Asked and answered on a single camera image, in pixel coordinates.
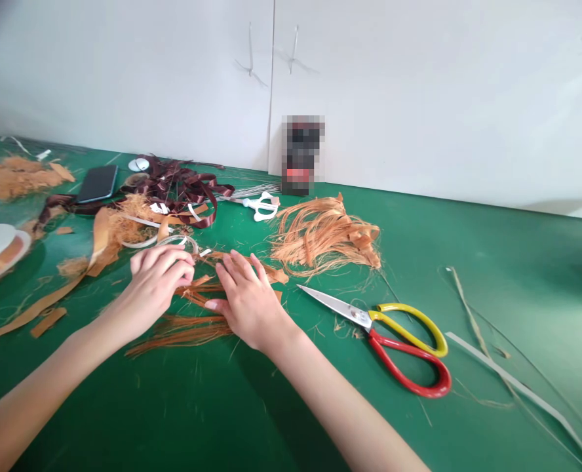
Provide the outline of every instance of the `dark brown ribbon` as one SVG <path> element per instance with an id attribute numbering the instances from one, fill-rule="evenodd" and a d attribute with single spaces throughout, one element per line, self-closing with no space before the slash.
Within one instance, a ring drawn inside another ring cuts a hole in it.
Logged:
<path id="1" fill-rule="evenodd" d="M 51 219 L 51 209 L 54 207 L 62 207 L 70 213 L 95 215 L 104 206 L 115 208 L 118 203 L 124 201 L 125 193 L 141 193 L 146 195 L 152 203 L 164 203 L 169 209 L 169 214 L 183 213 L 187 211 L 186 207 L 189 203 L 198 205 L 205 199 L 210 199 L 214 212 L 202 218 L 201 221 L 191 222 L 188 215 L 178 216 L 184 224 L 204 229 L 214 223 L 217 215 L 217 198 L 215 198 L 214 193 L 229 197 L 234 192 L 233 186 L 218 184 L 214 174 L 198 174 L 193 169 L 182 167 L 181 161 L 161 160 L 152 155 L 139 155 L 138 157 L 149 161 L 149 169 L 147 170 L 149 177 L 138 182 L 135 186 L 121 187 L 115 196 L 122 198 L 110 203 L 80 204 L 77 203 L 76 195 L 51 195 L 46 200 L 34 231 Z M 171 191 L 175 191 L 177 195 L 175 198 L 170 198 Z"/>

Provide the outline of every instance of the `red and yellow scissors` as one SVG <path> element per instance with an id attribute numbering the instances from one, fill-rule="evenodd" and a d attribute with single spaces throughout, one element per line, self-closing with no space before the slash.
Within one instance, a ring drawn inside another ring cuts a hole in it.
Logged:
<path id="1" fill-rule="evenodd" d="M 325 293 L 318 292 L 317 290 L 313 290 L 312 288 L 308 288 L 302 285 L 298 285 L 302 290 L 312 296 L 314 299 L 318 300 L 319 302 L 323 303 L 331 310 L 336 311 L 341 316 L 348 318 L 350 321 L 357 323 L 358 325 L 365 328 L 365 331 L 368 333 L 368 339 L 370 344 L 379 355 L 381 360 L 385 363 L 391 374 L 406 388 L 410 391 L 415 393 L 416 395 L 420 395 L 421 397 L 426 398 L 441 398 L 445 396 L 448 392 L 450 392 L 450 387 L 452 384 L 450 372 L 448 372 L 448 368 L 444 365 L 442 361 L 440 361 L 440 357 L 445 356 L 448 354 L 448 345 L 446 344 L 446 339 L 442 332 L 435 326 L 435 323 L 430 320 L 424 313 L 415 308 L 404 305 L 404 304 L 382 304 L 378 305 L 379 311 L 364 311 L 360 308 L 354 307 L 350 304 L 347 304 L 335 297 L 331 297 L 330 295 L 326 295 Z M 426 327 L 431 331 L 433 337 L 435 338 L 435 342 L 437 343 L 437 348 L 433 349 L 431 346 L 423 343 L 419 339 L 417 339 L 413 334 L 409 333 L 405 328 L 400 326 L 396 323 L 392 318 L 388 317 L 384 314 L 384 311 L 406 311 L 407 313 L 411 313 L 413 316 L 418 318 L 421 322 L 423 322 Z M 395 339 L 386 338 L 385 336 L 381 336 L 376 332 L 374 328 L 372 328 L 372 324 L 374 321 L 382 321 L 387 326 L 392 328 L 395 332 L 400 334 L 402 337 L 407 339 L 411 344 L 405 344 Z M 429 361 L 435 367 L 440 374 L 440 379 L 438 382 L 433 385 L 432 387 L 424 387 L 422 385 L 418 385 L 411 380 L 409 380 L 405 375 L 396 367 L 396 364 L 391 360 L 388 356 L 385 348 L 383 347 L 391 347 L 393 349 L 397 349 L 399 351 L 406 352 L 407 354 L 414 355 L 416 357 L 420 357 L 425 361 Z"/>

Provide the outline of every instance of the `hand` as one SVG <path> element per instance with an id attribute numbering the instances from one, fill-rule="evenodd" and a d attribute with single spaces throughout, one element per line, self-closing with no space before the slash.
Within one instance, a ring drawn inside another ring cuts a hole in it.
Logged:
<path id="1" fill-rule="evenodd" d="M 223 264 L 217 264 L 217 275 L 227 294 L 227 300 L 206 302 L 206 308 L 221 312 L 232 331 L 253 349 L 271 356 L 294 332 L 301 331 L 276 298 L 265 268 L 255 255 L 249 262 L 237 251 L 225 254 Z"/>
<path id="2" fill-rule="evenodd" d="M 132 257 L 132 281 L 92 325 L 108 330 L 119 347 L 151 328 L 171 305 L 175 290 L 193 281 L 195 262 L 184 247 L 156 246 Z"/>

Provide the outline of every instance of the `black phone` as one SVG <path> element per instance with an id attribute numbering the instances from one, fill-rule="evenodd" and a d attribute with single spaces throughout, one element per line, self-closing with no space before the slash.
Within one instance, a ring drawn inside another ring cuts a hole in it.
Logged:
<path id="1" fill-rule="evenodd" d="M 119 167 L 116 165 L 94 167 L 88 171 L 81 183 L 77 203 L 109 198 L 114 194 L 114 183 Z"/>

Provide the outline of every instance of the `cabinet door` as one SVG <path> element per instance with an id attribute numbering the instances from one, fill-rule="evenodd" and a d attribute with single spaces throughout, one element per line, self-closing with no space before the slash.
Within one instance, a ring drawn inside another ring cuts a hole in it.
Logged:
<path id="1" fill-rule="evenodd" d="M 270 172 L 324 115 L 328 182 L 582 207 L 582 2 L 278 0 L 274 46 Z"/>
<path id="2" fill-rule="evenodd" d="M 0 7 L 0 134 L 266 169 L 268 0 Z"/>

